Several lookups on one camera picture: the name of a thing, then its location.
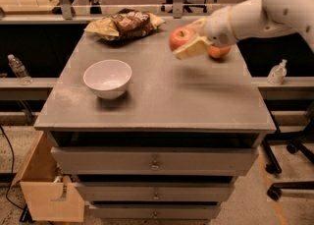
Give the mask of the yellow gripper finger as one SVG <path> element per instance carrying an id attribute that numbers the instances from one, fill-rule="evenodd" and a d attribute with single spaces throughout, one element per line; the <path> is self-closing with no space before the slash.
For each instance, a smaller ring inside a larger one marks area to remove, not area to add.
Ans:
<path id="1" fill-rule="evenodd" d="M 173 51 L 175 57 L 179 60 L 185 60 L 204 54 L 208 51 L 208 47 L 213 44 L 205 36 L 197 36 L 193 40 L 188 41 Z"/>
<path id="2" fill-rule="evenodd" d="M 200 18 L 200 19 L 186 25 L 186 27 L 191 28 L 198 35 L 203 35 L 205 25 L 206 25 L 206 19 Z"/>

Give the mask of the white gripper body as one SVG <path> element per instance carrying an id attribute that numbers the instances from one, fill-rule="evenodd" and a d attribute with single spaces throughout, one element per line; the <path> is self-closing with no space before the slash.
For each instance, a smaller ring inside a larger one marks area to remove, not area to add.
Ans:
<path id="1" fill-rule="evenodd" d="M 213 12 L 206 18 L 204 35 L 217 47 L 224 47 L 237 43 L 232 27 L 232 7 L 227 6 Z"/>

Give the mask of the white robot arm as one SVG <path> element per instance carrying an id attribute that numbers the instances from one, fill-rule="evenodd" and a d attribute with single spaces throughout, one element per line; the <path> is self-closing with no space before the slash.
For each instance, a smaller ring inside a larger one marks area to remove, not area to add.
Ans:
<path id="1" fill-rule="evenodd" d="M 171 51 L 180 59 L 199 56 L 208 47 L 231 46 L 250 37 L 298 33 L 314 51 L 314 0 L 247 0 L 219 9 L 171 32 Z"/>

